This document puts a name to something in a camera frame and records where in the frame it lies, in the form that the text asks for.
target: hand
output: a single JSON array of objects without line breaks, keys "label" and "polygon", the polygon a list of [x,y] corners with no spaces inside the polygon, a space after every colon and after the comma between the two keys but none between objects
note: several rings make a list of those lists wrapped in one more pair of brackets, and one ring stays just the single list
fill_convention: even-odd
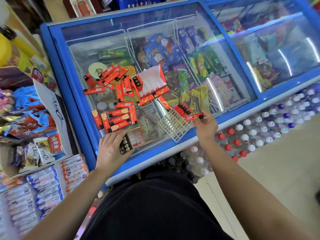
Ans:
[{"label": "hand", "polygon": [[210,146],[214,141],[214,134],[218,130],[218,122],[211,115],[211,113],[202,110],[203,115],[207,117],[206,119],[199,119],[199,117],[195,117],[194,121],[192,121],[194,127],[197,128],[197,136],[199,139],[200,146],[205,148],[206,146]]},{"label": "hand", "polygon": [[129,129],[108,133],[99,141],[96,169],[106,177],[110,177],[131,155],[134,149],[125,154],[119,150],[120,143]]}]

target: black shirt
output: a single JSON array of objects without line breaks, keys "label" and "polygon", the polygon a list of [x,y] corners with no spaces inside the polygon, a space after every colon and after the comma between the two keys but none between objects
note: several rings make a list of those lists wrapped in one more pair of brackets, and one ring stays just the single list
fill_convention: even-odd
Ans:
[{"label": "black shirt", "polygon": [[185,175],[150,168],[114,186],[81,240],[232,239]]}]

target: tile floor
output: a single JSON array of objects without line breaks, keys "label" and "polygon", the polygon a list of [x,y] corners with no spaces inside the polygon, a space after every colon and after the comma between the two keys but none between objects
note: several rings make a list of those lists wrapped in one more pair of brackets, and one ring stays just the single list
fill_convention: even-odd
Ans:
[{"label": "tile floor", "polygon": [[[320,190],[319,141],[320,114],[241,158],[239,165],[320,239],[320,205],[315,200],[315,193]],[[195,186],[223,230],[234,239],[248,239],[214,173]]]}]

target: white freezer trim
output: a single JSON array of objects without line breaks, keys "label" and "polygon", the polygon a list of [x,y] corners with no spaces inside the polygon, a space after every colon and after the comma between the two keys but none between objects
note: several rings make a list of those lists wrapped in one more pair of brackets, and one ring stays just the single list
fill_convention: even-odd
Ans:
[{"label": "white freezer trim", "polygon": [[[248,116],[250,116],[254,113],[257,113],[258,111],[274,104],[277,101],[280,101],[280,100],[294,94],[295,92],[298,92],[299,90],[301,90],[301,89],[303,89],[303,88],[305,88],[305,87],[307,87],[307,86],[309,86],[319,80],[320,80],[320,75],[316,76],[315,78],[312,78],[309,81],[306,81],[306,82],[304,82],[304,83],[302,83],[302,84],[300,84],[300,85],[298,85],[298,86],[296,86],[296,87],[294,87],[294,88],[292,88],[292,89],[290,89],[290,90],[288,90],[288,91],[286,91],[286,92],[284,92],[284,93],[282,93],[282,94],[280,94],[280,95],[278,95],[278,96],[276,96],[276,97],[274,97],[274,98],[272,98],[272,99],[270,99],[270,100],[268,100],[268,101],[266,101],[256,107],[254,107],[252,109],[249,109],[246,112],[239,114],[238,116],[233,117],[232,119],[229,119],[229,120],[219,124],[218,130],[223,130],[231,125],[234,125],[235,123],[237,123],[241,120],[244,120]],[[114,185],[114,184],[140,172],[141,170],[146,169],[146,168],[150,167],[151,165],[186,149],[187,147],[189,147],[197,142],[198,142],[198,137],[197,136],[192,137],[187,141],[184,141],[184,142],[182,142],[182,143],[180,143],[180,144],[178,144],[178,145],[176,145],[176,146],[174,146],[174,147],[172,147],[172,148],[170,148],[170,149],[168,149],[168,150],[166,150],[166,151],[164,151],[154,157],[147,159],[146,161],[143,161],[143,162],[141,162],[141,163],[139,163],[139,164],[137,164],[137,165],[121,172],[121,173],[118,173],[117,175],[109,178],[105,184],[108,187],[111,185]]]}]

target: person's left hand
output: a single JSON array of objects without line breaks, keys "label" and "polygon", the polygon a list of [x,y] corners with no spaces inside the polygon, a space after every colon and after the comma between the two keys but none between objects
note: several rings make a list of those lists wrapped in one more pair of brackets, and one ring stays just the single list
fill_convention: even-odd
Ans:
[{"label": "person's left hand", "polygon": [[122,138],[128,131],[129,129],[118,130],[100,139],[95,170],[110,177],[134,153],[134,149],[125,154],[121,154],[119,150]]}]

